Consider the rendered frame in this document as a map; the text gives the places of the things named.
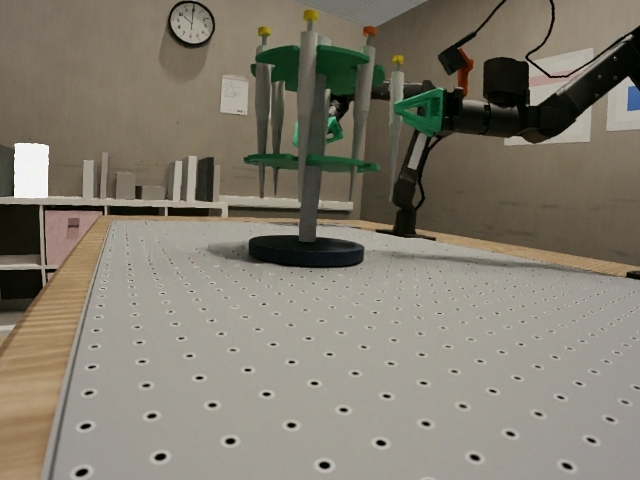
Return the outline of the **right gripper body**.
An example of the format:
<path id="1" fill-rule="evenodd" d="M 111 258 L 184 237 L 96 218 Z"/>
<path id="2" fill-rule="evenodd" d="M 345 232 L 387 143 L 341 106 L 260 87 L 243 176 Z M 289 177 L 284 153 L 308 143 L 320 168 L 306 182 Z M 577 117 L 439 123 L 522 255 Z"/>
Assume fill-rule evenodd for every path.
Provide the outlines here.
<path id="1" fill-rule="evenodd" d="M 335 114 L 332 114 L 332 113 L 335 113 Z M 335 115 L 336 115 L 336 116 L 335 116 Z M 339 112 L 337 112 L 337 108 L 336 108 L 336 107 L 334 107 L 334 106 L 331 106 L 331 107 L 330 107 L 330 111 L 329 111 L 329 118 L 330 118 L 330 117 L 335 117 L 335 118 L 336 118 L 336 120 L 337 120 L 337 122 L 338 122 L 338 125 L 339 125 L 339 127 L 340 127 L 340 129 L 341 129 L 341 131 L 342 131 L 342 128 L 341 128 L 340 123 L 339 123 L 339 121 L 341 120 L 340 115 L 341 115 L 341 113 L 340 113 L 340 111 L 339 111 Z M 331 129 L 330 129 L 330 131 L 329 131 L 327 134 L 332 134 Z"/>

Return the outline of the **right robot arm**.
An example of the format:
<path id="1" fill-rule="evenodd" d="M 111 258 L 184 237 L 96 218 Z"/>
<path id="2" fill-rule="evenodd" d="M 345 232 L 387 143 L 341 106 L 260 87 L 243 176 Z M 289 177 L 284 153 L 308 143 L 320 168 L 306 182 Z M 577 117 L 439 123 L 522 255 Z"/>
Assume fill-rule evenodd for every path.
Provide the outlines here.
<path id="1" fill-rule="evenodd" d="M 372 85 L 371 87 L 371 99 L 370 100 L 386 100 L 390 101 L 390 91 L 388 91 L 390 81 L 384 81 L 381 86 Z M 430 80 L 423 80 L 422 83 L 404 83 L 403 88 L 403 100 L 415 97 L 417 95 L 434 90 L 434 86 Z M 349 98 L 350 96 L 350 98 Z M 350 102 L 349 102 L 350 100 Z M 349 110 L 349 104 L 354 101 L 354 94 L 350 95 L 333 95 L 331 94 L 330 107 L 337 108 L 337 112 L 340 111 L 342 118 Z M 426 235 L 416 234 L 416 216 L 417 212 L 412 203 L 415 186 L 417 179 L 432 137 L 428 137 L 422 134 L 417 129 L 414 129 L 412 139 L 410 141 L 398 181 L 394 183 L 393 204 L 399 207 L 400 210 L 396 211 L 395 229 L 376 229 L 376 232 L 382 234 L 388 234 L 404 238 L 422 238 L 431 237 Z M 401 207 L 401 208 L 400 208 Z M 384 232 L 390 231 L 390 232 Z M 408 236 L 412 235 L 412 236 Z M 436 237 L 423 238 L 436 241 Z"/>

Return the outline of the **grey pipette with yellow button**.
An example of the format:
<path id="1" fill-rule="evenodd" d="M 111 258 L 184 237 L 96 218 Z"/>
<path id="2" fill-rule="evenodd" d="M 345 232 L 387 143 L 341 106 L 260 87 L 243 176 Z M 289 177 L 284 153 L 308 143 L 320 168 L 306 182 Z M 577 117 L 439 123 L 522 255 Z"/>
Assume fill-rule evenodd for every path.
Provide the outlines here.
<path id="1" fill-rule="evenodd" d="M 271 28 L 259 27 L 258 35 L 262 37 L 262 45 L 257 46 L 256 55 L 272 49 L 266 45 L 266 38 L 271 36 Z M 255 112 L 257 120 L 258 154 L 266 154 L 268 119 L 270 113 L 271 65 L 256 62 Z M 264 199 L 265 162 L 259 163 L 260 199 Z"/>
<path id="2" fill-rule="evenodd" d="M 400 72 L 400 64 L 404 62 L 401 55 L 393 56 L 393 63 L 396 64 L 396 71 L 391 73 L 390 91 L 390 110 L 389 110 L 389 131 L 390 131 L 390 196 L 392 201 L 394 179 L 396 171 L 397 153 L 399 136 L 402 127 L 402 116 L 393 112 L 394 103 L 403 101 L 404 73 Z"/>
<path id="3" fill-rule="evenodd" d="M 314 103 L 316 46 L 318 34 L 312 31 L 312 22 L 318 12 L 305 10 L 303 19 L 308 21 L 307 31 L 301 32 L 297 109 L 298 109 L 298 202 L 302 202 L 303 181 L 309 136 L 311 113 Z"/>

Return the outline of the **grey pipette with red button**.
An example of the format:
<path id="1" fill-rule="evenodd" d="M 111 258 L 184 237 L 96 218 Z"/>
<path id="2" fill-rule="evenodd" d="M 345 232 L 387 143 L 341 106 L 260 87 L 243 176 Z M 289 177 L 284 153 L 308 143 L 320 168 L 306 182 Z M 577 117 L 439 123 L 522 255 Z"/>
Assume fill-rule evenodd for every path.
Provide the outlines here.
<path id="1" fill-rule="evenodd" d="M 271 86 L 271 128 L 273 153 L 280 153 L 281 131 L 284 121 L 284 89 L 285 82 L 272 82 Z M 278 167 L 274 171 L 274 196 L 277 194 Z"/>

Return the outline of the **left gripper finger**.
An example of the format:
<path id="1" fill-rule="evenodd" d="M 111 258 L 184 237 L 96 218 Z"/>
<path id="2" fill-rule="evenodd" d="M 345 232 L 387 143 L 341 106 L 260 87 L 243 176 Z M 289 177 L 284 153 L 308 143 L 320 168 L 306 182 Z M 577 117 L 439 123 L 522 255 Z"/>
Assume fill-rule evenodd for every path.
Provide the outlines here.
<path id="1" fill-rule="evenodd" d="M 431 101 L 430 119 L 413 114 L 403 109 L 403 107 L 416 104 L 425 100 Z M 422 125 L 434 132 L 441 130 L 442 112 L 443 112 L 443 88 L 437 88 L 415 97 L 394 103 L 393 112 L 409 119 L 419 125 Z"/>
<path id="2" fill-rule="evenodd" d="M 426 101 L 422 101 L 422 102 L 416 103 L 414 105 L 413 104 L 409 105 L 407 107 L 404 107 L 403 109 L 406 110 L 406 109 L 410 109 L 410 108 L 424 106 L 425 118 L 430 119 L 430 104 L 431 104 L 431 101 L 430 100 L 426 100 Z M 417 129 L 418 131 L 422 132 L 426 136 L 432 137 L 434 135 L 434 131 L 432 131 L 432 130 L 430 130 L 430 129 L 422 126 L 422 125 L 419 125 L 419 124 L 417 124 L 417 123 L 415 123 L 415 122 L 413 122 L 411 120 L 408 120 L 408 119 L 402 117 L 402 121 L 407 123 L 408 125 L 412 126 L 413 128 Z"/>

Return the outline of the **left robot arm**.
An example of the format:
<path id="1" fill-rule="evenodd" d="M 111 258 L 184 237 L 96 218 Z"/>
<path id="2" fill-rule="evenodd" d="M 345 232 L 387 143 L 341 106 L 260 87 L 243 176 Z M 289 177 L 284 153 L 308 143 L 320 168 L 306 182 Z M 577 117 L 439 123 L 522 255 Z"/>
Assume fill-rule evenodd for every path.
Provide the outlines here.
<path id="1" fill-rule="evenodd" d="M 490 111 L 490 117 L 484 118 L 488 127 L 480 134 L 501 138 L 517 136 L 529 143 L 541 143 L 569 128 L 627 75 L 640 91 L 640 25 L 625 38 L 537 106 L 530 106 L 527 62 L 508 57 L 486 60 L 483 98 L 489 101 L 485 110 Z M 467 65 L 456 45 L 438 57 L 448 76 Z"/>

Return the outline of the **grey pipette with blue button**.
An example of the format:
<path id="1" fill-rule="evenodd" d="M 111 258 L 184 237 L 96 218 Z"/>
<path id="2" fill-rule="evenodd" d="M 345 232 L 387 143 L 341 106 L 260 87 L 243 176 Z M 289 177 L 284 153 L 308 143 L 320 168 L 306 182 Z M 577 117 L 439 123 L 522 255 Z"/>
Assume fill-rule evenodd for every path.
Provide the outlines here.
<path id="1" fill-rule="evenodd" d="M 325 91 L 325 105 L 324 105 L 324 119 L 323 119 L 321 155 L 325 155 L 325 147 L 326 147 L 326 139 L 327 139 L 327 131 L 328 131 L 328 121 L 329 121 L 330 93 L 331 93 L 331 90 L 330 89 L 326 89 L 326 91 Z M 320 196 L 320 188 L 321 188 L 321 179 L 322 179 L 322 171 L 320 170 L 318 204 L 319 204 L 319 196 Z"/>

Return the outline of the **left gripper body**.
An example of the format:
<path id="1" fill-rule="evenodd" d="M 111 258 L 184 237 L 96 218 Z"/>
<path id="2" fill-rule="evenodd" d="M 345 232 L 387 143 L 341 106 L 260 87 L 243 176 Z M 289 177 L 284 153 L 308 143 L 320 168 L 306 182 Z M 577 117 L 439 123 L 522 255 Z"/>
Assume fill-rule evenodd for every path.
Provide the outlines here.
<path id="1" fill-rule="evenodd" d="M 490 111 L 485 110 L 488 108 L 488 102 L 463 98 L 467 95 L 468 73 L 473 69 L 473 60 L 468 59 L 462 48 L 458 50 L 464 57 L 467 65 L 458 70 L 458 87 L 454 87 L 453 92 L 447 92 L 447 89 L 443 88 L 441 130 L 437 133 L 434 132 L 432 137 L 443 139 L 454 132 L 480 135 L 480 133 L 485 133 L 488 127 L 487 123 L 484 123 L 484 118 L 490 117 Z M 463 115 L 462 126 L 461 110 Z"/>

